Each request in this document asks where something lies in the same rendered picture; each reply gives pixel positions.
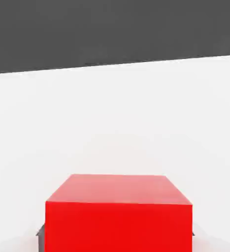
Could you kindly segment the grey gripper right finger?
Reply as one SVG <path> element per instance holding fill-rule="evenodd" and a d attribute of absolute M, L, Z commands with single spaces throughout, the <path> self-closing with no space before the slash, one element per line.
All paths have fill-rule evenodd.
<path fill-rule="evenodd" d="M 207 234 L 193 222 L 193 252 L 225 252 L 225 246 L 217 238 Z"/>

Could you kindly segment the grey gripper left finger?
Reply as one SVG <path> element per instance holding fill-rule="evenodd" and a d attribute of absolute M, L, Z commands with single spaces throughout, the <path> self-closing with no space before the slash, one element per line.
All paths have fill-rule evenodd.
<path fill-rule="evenodd" d="M 14 245 L 12 252 L 45 252 L 44 248 L 45 224 L 35 236 L 24 237 Z"/>

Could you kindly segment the small red cube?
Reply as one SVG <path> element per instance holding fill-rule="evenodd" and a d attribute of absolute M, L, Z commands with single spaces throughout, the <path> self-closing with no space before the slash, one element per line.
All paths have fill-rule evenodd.
<path fill-rule="evenodd" d="M 192 252 L 192 236 L 165 176 L 73 174 L 45 203 L 44 252 Z"/>

